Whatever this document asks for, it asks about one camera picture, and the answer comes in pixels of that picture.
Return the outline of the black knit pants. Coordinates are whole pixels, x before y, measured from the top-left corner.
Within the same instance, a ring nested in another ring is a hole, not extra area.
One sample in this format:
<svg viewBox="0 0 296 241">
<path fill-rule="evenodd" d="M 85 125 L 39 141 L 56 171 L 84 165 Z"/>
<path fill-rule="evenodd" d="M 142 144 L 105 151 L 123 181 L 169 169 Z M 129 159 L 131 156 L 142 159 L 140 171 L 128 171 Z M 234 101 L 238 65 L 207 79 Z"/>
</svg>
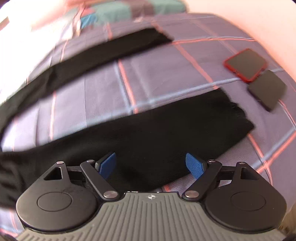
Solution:
<svg viewBox="0 0 296 241">
<path fill-rule="evenodd" d="M 1 105 L 1 130 L 40 99 L 121 57 L 171 42 L 146 28 L 93 46 L 45 70 Z M 1 152 L 1 206 L 17 199 L 57 161 L 78 166 L 108 152 L 118 165 L 110 182 L 119 192 L 151 191 L 188 174 L 185 155 L 216 159 L 254 129 L 222 89 L 124 116 L 21 152 Z"/>
</svg>

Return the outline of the black smartphone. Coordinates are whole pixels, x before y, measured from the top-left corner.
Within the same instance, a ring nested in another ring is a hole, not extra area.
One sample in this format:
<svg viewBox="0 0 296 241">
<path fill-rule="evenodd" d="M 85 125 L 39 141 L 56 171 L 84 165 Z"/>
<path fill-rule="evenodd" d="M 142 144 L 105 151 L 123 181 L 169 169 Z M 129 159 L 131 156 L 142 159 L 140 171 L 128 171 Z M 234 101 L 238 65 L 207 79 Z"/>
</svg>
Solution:
<svg viewBox="0 0 296 241">
<path fill-rule="evenodd" d="M 284 96 L 286 84 L 272 71 L 267 70 L 248 85 L 248 92 L 268 112 L 274 110 Z"/>
</svg>

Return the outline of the red case smartphone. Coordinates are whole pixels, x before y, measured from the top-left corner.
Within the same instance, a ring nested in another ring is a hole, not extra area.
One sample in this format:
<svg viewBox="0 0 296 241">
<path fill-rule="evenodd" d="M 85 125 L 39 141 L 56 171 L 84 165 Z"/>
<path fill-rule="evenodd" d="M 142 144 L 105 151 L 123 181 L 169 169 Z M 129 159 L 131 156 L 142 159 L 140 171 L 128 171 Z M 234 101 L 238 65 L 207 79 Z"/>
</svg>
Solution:
<svg viewBox="0 0 296 241">
<path fill-rule="evenodd" d="M 268 66 L 262 56 L 249 48 L 229 57 L 223 65 L 245 83 L 254 81 Z"/>
</svg>

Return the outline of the purple plaid bed sheet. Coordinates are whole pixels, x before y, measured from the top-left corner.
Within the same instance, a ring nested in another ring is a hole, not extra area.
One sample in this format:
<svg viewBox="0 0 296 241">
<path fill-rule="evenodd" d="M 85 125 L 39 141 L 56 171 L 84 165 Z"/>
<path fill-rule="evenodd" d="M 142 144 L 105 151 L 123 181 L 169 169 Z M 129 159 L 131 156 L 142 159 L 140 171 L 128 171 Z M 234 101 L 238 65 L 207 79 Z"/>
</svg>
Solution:
<svg viewBox="0 0 296 241">
<path fill-rule="evenodd" d="M 295 202 L 295 81 L 230 22 L 212 14 L 173 14 L 89 29 L 51 50 L 16 92 L 53 65 L 146 28 L 171 42 L 86 72 L 40 99 L 1 130 L 1 152 L 26 151 L 90 126 L 222 89 L 254 129 L 214 159 L 222 164 L 214 188 L 201 200 L 183 199 L 195 182 L 188 170 L 151 191 L 119 192 L 109 180 L 114 169 L 107 181 L 119 199 L 101 200 L 87 186 L 80 165 L 57 161 L 14 207 L 1 206 L 2 240 L 288 239 L 280 224 Z M 287 86 L 271 112 L 248 92 L 250 83 L 223 65 L 247 48 L 267 61 L 260 75 L 270 70 Z"/>
</svg>

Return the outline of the teal patchwork pillow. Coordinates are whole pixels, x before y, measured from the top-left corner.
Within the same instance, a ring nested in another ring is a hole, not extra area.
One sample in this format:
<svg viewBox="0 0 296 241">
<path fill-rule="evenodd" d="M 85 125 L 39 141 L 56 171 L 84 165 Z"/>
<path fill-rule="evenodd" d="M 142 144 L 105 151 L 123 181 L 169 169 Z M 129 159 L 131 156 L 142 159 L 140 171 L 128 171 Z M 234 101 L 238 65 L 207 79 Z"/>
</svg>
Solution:
<svg viewBox="0 0 296 241">
<path fill-rule="evenodd" d="M 88 4 L 81 15 L 81 28 L 104 25 L 144 16 L 183 13 L 186 6 L 182 1 L 107 1 Z"/>
</svg>

